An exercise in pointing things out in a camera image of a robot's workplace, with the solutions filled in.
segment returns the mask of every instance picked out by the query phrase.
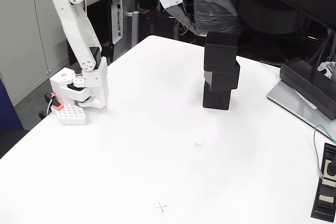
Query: monitor stand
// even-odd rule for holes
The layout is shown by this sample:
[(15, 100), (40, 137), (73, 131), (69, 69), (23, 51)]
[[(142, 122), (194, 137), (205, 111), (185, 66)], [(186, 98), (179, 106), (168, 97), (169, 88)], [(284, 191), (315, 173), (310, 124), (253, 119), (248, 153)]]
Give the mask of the monitor stand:
[[(267, 98), (285, 108), (312, 127), (322, 124), (332, 137), (336, 138), (336, 120), (331, 120), (319, 109), (313, 109), (302, 97), (283, 81), (267, 94)], [(327, 135), (320, 127), (318, 130)]]

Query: desk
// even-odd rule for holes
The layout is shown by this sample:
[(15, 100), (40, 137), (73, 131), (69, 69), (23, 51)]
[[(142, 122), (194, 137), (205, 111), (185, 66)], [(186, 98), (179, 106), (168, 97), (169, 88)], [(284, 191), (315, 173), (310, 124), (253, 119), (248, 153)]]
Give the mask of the desk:
[(0, 223), (322, 223), (313, 128), (266, 98), (279, 69), (237, 57), (230, 109), (205, 109), (203, 53), (151, 36), (87, 126), (38, 124), (0, 159)]

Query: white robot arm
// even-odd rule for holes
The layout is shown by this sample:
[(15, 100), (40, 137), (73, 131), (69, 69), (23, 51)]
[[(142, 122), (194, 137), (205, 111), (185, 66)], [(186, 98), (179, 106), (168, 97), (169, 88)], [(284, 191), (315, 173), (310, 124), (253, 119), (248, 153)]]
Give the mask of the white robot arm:
[(101, 109), (107, 104), (107, 59), (100, 55), (101, 45), (83, 10), (85, 0), (52, 1), (82, 71), (75, 73), (63, 68), (50, 78), (52, 90), (62, 104), (52, 106), (51, 110), (61, 124), (83, 125), (87, 118), (81, 107)]
[[(83, 114), (81, 107), (90, 106), (100, 109), (106, 106), (109, 95), (107, 60), (100, 55), (101, 45), (83, 10), (81, 3), (85, 0), (52, 1), (82, 71), (76, 74), (73, 70), (64, 68), (50, 78), (53, 96), (56, 96), (57, 101), (62, 104), (58, 107), (53, 106), (51, 110), (57, 114), (61, 124), (86, 124), (85, 116), (78, 118), (73, 116), (73, 113)], [(227, 0), (207, 1), (215, 2), (236, 15), (234, 7)], [(184, 11), (183, 0), (160, 0), (160, 2), (168, 13), (198, 35), (193, 22)]]

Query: green cable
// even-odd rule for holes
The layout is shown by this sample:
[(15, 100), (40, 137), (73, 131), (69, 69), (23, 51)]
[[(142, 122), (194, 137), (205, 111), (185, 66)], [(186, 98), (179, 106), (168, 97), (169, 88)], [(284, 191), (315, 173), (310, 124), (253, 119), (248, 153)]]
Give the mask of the green cable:
[(332, 136), (329, 134), (329, 132), (326, 130), (326, 128), (323, 127), (322, 124), (318, 124), (316, 127), (315, 127), (315, 130), (314, 130), (314, 138), (313, 138), (313, 141), (314, 141), (314, 148), (315, 148), (315, 153), (316, 153), (316, 159), (317, 159), (317, 170), (318, 170), (318, 174), (320, 176), (321, 179), (323, 179), (323, 174), (322, 174), (322, 171), (320, 169), (320, 161), (319, 161), (319, 155), (317, 153), (317, 149), (316, 149), (316, 143), (315, 143), (315, 134), (316, 134), (316, 130), (318, 127), (322, 127), (324, 129), (324, 131), (326, 132), (326, 134), (328, 135), (328, 137), (330, 138), (331, 141), (333, 141), (335, 144), (336, 144), (336, 140), (334, 138), (332, 138)]

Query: stacked black blocks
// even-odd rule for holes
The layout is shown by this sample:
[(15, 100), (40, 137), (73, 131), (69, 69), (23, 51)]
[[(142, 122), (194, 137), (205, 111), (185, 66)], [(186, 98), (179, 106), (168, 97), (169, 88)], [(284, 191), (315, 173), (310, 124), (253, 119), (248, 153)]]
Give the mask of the stacked black blocks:
[(203, 107), (229, 109), (231, 90), (238, 88), (237, 47), (237, 35), (208, 33), (204, 53)]

